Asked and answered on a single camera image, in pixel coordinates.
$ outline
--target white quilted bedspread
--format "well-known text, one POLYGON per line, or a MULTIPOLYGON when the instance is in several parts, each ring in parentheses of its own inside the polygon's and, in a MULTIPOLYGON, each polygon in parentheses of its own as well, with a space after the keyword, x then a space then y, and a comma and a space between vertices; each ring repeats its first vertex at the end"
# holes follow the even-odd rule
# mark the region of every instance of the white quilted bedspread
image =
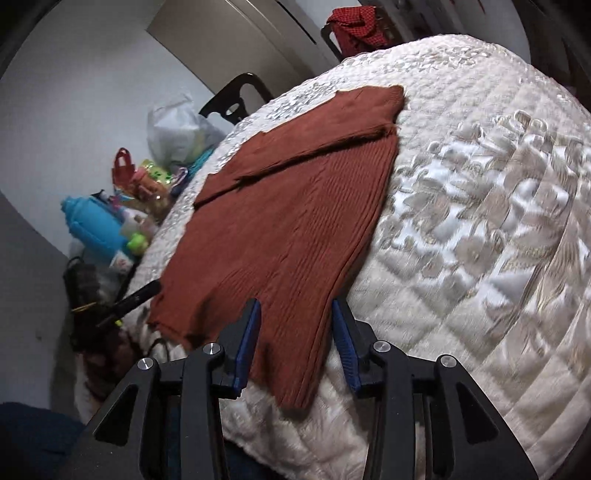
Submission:
MULTIPOLYGON (((456 356, 546 479, 591 417, 591 117, 502 47, 427 38, 347 59, 265 105, 193 180, 130 289, 160 275, 204 178, 245 140, 363 85, 402 85, 406 102, 353 313, 409 354, 456 356)), ((148 348, 158 333, 144 319, 125 325, 148 348)), ((225 436, 285 476, 361 479, 372 406, 353 401, 335 348, 306 418, 253 383, 221 407, 225 436)))

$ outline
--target white plastic bag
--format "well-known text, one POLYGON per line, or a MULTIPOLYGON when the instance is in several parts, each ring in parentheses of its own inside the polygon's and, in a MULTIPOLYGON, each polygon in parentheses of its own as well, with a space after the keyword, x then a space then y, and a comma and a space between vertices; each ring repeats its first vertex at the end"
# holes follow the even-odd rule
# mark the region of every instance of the white plastic bag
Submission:
POLYGON ((192 164, 224 137, 221 130, 195 112, 188 93, 148 114, 148 146, 154 161, 164 168, 192 164))

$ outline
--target brown sweater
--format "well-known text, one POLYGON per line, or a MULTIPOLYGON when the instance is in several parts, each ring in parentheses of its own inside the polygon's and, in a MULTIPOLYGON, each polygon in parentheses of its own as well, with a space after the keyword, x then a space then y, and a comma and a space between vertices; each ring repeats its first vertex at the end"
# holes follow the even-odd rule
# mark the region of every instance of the brown sweater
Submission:
POLYGON ((197 196, 149 322, 194 348, 258 298, 251 378, 279 406, 307 408, 326 356, 330 303, 379 218, 403 102, 400 86, 337 92, 244 143, 197 196))

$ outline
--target green toy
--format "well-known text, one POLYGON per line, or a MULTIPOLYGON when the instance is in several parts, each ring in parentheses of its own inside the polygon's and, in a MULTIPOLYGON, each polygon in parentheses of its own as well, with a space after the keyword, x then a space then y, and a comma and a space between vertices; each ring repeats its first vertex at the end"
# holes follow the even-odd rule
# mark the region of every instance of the green toy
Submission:
POLYGON ((150 242, 148 242, 148 239, 138 232, 132 233, 129 242, 127 242, 129 251, 138 257, 143 256, 149 246, 150 242))
POLYGON ((173 182, 173 174, 168 170, 157 166, 152 160, 144 160, 140 166, 146 169, 152 180, 156 180, 168 189, 170 188, 173 182))

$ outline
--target white wall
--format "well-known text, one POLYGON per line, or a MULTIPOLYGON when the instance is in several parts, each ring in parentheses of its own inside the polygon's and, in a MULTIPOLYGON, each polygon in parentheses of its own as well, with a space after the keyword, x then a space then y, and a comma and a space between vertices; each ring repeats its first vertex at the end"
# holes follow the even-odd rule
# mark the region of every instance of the white wall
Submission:
POLYGON ((0 264, 0 403, 50 408, 54 357, 67 312, 61 280, 66 257, 1 194, 0 264))
POLYGON ((149 108, 211 92, 146 27, 163 0, 62 0, 0 79, 0 192, 61 252, 67 195, 111 185, 119 147, 149 156, 149 108))
POLYGON ((481 40, 498 43, 531 62, 530 44, 512 0, 455 0, 455 9, 466 32, 481 40))

